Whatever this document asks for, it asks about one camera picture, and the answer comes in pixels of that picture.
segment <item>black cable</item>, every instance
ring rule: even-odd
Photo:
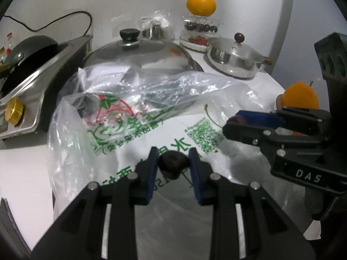
[[[92,17],[92,15],[91,15],[89,12],[86,12],[86,11],[76,11],[76,12],[72,12],[72,13],[69,13],[69,14],[67,14],[67,15],[61,16],[60,18],[57,18],[57,19],[53,20],[52,22],[48,23],[48,24],[45,25],[44,27],[41,27],[41,28],[39,28],[39,29],[37,29],[37,30],[31,29],[31,28],[28,27],[25,23],[23,23],[23,22],[21,22],[21,21],[19,21],[19,20],[16,20],[15,18],[11,17],[10,15],[4,15],[4,17],[9,18],[9,19],[11,19],[11,20],[14,20],[15,22],[18,22],[19,24],[23,25],[26,29],[28,29],[28,30],[31,31],[31,32],[38,32],[38,31],[40,31],[40,30],[42,30],[42,29],[45,29],[46,27],[50,26],[52,23],[55,23],[55,22],[58,21],[58,20],[64,19],[64,18],[66,18],[67,16],[70,16],[70,15],[79,14],[79,13],[88,15],[88,16],[89,16],[89,19],[90,19],[89,26],[88,26],[86,32],[82,35],[82,36],[86,36],[86,34],[88,33],[89,29],[91,28],[92,22],[93,22],[93,17]]]

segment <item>qr code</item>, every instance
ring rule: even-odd
[[[205,117],[194,126],[188,127],[185,132],[206,154],[212,152],[224,139],[222,134],[211,127],[211,122]]]

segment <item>stove knob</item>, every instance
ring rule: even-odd
[[[24,105],[18,98],[12,98],[5,109],[5,120],[16,126],[23,116]]]

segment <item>orange fruit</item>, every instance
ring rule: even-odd
[[[216,7],[215,0],[187,0],[187,9],[193,15],[210,16]]]
[[[284,91],[281,104],[298,108],[319,108],[318,97],[314,89],[301,81],[294,83]]]

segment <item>white table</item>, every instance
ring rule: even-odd
[[[218,74],[204,55],[190,51],[205,72]],[[283,88],[267,73],[259,72],[243,81],[273,106]],[[0,142],[0,197],[7,198],[15,221],[30,248],[33,248],[53,221],[52,191],[45,138],[19,136]]]

